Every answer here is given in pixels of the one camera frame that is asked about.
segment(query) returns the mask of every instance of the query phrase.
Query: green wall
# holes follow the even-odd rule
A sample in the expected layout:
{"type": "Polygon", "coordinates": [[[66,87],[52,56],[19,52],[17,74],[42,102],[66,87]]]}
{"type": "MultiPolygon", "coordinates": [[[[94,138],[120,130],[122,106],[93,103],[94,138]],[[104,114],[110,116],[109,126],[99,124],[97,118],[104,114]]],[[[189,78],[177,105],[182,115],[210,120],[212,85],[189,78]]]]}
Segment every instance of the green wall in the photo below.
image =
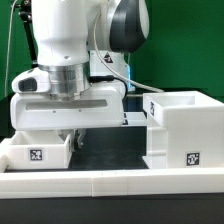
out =
{"type": "MultiPolygon", "coordinates": [[[[4,92],[10,2],[0,2],[0,99],[4,92]]],[[[134,79],[159,88],[202,89],[224,101],[224,1],[146,2],[151,31],[148,41],[131,57],[134,79]]],[[[23,26],[16,14],[14,18],[9,82],[30,68],[23,26]]]]}
{"type": "MultiPolygon", "coordinates": [[[[0,2],[0,99],[4,98],[7,44],[11,13],[10,4],[11,0],[1,0],[0,2]]],[[[29,69],[30,63],[28,44],[26,42],[23,24],[18,16],[18,10],[16,10],[13,16],[13,31],[10,51],[9,92],[11,92],[11,82],[14,77],[29,69]]]]}

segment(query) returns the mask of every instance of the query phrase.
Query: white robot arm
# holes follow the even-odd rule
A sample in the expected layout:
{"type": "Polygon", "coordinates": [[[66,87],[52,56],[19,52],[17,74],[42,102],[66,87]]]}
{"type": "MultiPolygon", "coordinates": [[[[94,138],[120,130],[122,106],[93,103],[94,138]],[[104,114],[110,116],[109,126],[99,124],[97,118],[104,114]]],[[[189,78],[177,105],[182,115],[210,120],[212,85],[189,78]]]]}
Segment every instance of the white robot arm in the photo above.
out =
{"type": "Polygon", "coordinates": [[[12,83],[16,130],[121,126],[120,82],[89,83],[94,24],[100,50],[133,52],[147,38],[145,0],[32,0],[38,68],[12,83]]]}
{"type": "Polygon", "coordinates": [[[93,28],[98,13],[100,50],[133,52],[146,40],[149,19],[145,0],[32,0],[41,71],[39,77],[35,72],[32,80],[30,72],[17,77],[14,92],[32,92],[36,80],[33,92],[50,91],[51,99],[59,101],[80,99],[80,93],[90,87],[88,51],[94,49],[93,28]]]}

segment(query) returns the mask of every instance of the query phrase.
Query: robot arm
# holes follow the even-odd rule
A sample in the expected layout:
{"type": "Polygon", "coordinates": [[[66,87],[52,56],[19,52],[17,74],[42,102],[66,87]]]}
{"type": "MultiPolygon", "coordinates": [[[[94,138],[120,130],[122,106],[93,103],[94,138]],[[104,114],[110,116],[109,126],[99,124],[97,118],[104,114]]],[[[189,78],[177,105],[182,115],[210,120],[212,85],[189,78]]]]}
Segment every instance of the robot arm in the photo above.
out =
{"type": "MultiPolygon", "coordinates": [[[[72,101],[90,88],[88,51],[94,49],[93,27],[99,12],[96,34],[100,50],[133,52],[146,40],[149,20],[145,0],[32,0],[41,70],[40,78],[36,72],[34,79],[44,80],[47,86],[36,92],[49,91],[50,86],[51,99],[72,101]],[[49,85],[43,78],[46,72],[49,85]]],[[[14,92],[24,92],[19,86],[23,86],[22,77],[29,82],[29,75],[14,80],[14,92]]]]}

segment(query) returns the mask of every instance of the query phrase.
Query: white plastic container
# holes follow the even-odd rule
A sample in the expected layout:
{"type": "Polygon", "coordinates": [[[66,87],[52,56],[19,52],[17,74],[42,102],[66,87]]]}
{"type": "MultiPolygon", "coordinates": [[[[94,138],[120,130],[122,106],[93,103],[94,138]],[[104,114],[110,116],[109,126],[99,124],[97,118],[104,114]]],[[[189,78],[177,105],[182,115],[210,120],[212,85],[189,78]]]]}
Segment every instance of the white plastic container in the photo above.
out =
{"type": "Polygon", "coordinates": [[[224,104],[202,93],[144,94],[149,168],[224,166],[224,104]]]}
{"type": "Polygon", "coordinates": [[[19,131],[0,150],[8,158],[8,170],[62,169],[71,159],[71,136],[63,141],[54,131],[19,131]]]}

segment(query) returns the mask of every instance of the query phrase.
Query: white base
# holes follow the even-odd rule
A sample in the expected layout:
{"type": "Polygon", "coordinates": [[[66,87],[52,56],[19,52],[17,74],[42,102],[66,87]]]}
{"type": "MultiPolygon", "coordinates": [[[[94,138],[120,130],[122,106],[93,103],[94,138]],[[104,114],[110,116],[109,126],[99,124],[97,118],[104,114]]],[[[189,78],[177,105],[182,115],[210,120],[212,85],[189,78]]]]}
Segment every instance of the white base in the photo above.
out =
{"type": "Polygon", "coordinates": [[[224,192],[223,168],[0,174],[0,198],[224,192]]]}

